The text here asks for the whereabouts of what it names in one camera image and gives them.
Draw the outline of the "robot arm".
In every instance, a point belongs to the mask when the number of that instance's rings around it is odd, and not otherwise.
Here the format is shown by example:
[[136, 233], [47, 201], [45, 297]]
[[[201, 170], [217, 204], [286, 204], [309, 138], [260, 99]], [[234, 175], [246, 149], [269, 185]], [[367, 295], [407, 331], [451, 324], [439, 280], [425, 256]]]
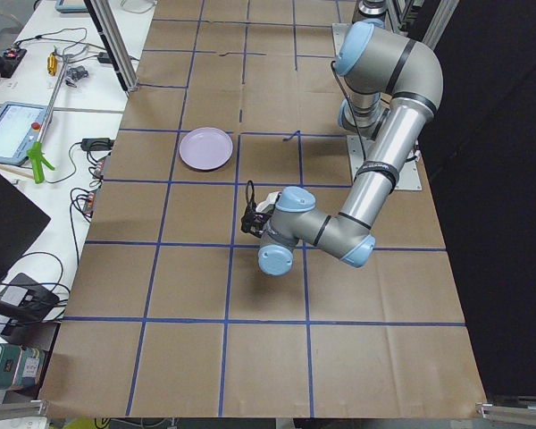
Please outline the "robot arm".
[[434, 52], [375, 20], [352, 24], [332, 69], [349, 90], [342, 126], [353, 124], [373, 143], [337, 215], [318, 210], [306, 189], [291, 186], [275, 194], [258, 250], [259, 267], [268, 275], [292, 268], [299, 241], [348, 265], [363, 266], [375, 246], [373, 223], [423, 126], [440, 106], [443, 76]]

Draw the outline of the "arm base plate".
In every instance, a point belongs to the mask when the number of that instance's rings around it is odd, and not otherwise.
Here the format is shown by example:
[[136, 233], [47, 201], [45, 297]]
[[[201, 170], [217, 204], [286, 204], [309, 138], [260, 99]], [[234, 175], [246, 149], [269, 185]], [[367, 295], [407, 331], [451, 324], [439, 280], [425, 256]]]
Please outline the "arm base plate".
[[[346, 143], [352, 179], [356, 177], [356, 172], [364, 161], [364, 155], [370, 155], [375, 146], [375, 142], [370, 139], [359, 139], [356, 135], [347, 135]], [[410, 150], [406, 162], [399, 174], [399, 181], [395, 190], [399, 191], [421, 191], [423, 189], [418, 163], [421, 158], [419, 142], [416, 141]]]

